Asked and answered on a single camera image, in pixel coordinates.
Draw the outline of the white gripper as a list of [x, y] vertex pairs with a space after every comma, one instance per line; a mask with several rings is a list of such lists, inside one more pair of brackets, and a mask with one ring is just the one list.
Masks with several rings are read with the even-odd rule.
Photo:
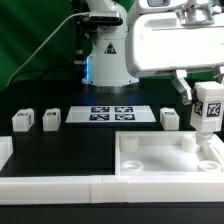
[[184, 105], [192, 103], [186, 70], [210, 69], [224, 84], [224, 13], [213, 25], [181, 26], [175, 13], [145, 14], [130, 27], [126, 38], [126, 65], [135, 77], [171, 73]]

